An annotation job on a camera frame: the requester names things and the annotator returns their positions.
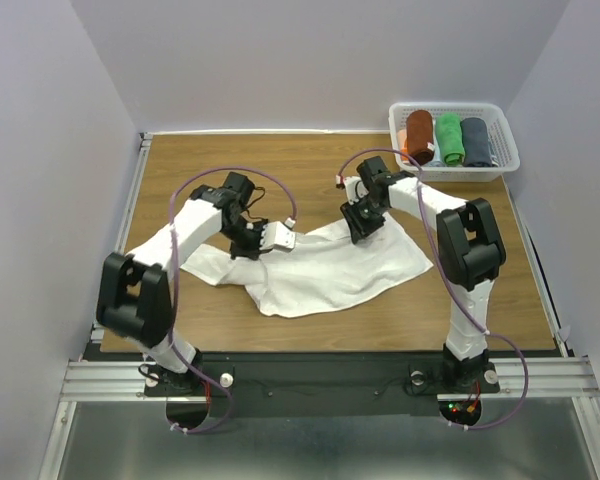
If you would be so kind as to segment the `white towel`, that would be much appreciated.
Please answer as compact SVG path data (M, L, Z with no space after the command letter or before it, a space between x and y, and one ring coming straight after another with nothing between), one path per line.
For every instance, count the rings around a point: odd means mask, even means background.
M339 220L297 234L290 252L232 260L205 242L181 265L211 286L244 287L261 314L285 318L352 308L431 267L392 217L358 245L352 243L346 222Z

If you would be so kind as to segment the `dark blue towel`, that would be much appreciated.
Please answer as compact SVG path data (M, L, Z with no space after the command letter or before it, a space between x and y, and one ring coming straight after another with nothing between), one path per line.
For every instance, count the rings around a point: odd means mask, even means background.
M464 167L490 167L492 165L489 135L486 123L476 117L460 122L462 143L465 150Z

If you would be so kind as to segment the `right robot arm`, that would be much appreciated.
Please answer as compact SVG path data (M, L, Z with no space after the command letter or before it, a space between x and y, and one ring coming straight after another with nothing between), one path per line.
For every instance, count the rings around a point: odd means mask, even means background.
M340 211L354 244L383 227L391 209L422 221L434 264L451 297L441 381L452 390L477 381L489 361L489 297L506 261L490 203L445 194L426 185L420 174L392 173L379 156L363 160L355 176L338 173L336 187L346 192Z

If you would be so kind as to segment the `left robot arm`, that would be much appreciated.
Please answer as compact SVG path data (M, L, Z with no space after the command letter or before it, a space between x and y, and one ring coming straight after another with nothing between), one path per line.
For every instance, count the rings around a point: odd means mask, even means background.
M230 240L232 260L260 257L268 221L250 223L243 216L255 190L247 176L230 172L219 187L194 189L173 222L144 244L104 260L96 320L168 370L168 382L179 393L195 392L203 371L199 351L173 331L174 274L217 233Z

